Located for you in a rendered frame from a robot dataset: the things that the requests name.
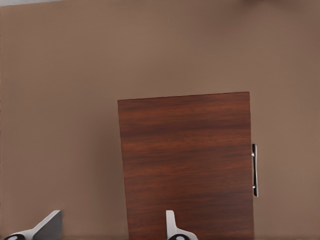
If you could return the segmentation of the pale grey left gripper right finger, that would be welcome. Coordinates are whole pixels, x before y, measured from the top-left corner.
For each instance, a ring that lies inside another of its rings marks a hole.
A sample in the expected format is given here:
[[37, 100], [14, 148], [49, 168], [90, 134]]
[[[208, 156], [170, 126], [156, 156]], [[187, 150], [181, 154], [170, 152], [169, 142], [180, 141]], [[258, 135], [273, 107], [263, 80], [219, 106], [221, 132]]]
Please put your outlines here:
[[173, 210], [166, 210], [165, 214], [167, 240], [198, 240], [198, 237], [194, 233], [177, 227]]

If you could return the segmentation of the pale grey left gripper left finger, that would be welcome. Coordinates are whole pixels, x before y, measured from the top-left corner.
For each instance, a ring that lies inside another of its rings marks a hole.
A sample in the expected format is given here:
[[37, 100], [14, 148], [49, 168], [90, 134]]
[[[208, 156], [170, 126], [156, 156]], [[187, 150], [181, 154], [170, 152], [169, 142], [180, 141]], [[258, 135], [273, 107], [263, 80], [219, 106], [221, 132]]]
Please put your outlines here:
[[61, 240], [62, 210], [54, 210], [35, 227], [12, 233], [3, 240]]

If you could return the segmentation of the dark wooden cabinet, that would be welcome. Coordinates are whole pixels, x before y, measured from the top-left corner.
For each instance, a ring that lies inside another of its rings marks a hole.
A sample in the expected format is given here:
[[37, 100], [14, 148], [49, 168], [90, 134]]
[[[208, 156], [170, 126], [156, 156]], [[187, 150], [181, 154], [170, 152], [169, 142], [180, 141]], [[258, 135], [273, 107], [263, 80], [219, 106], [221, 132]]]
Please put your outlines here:
[[129, 240], [254, 238], [250, 93], [118, 101]]

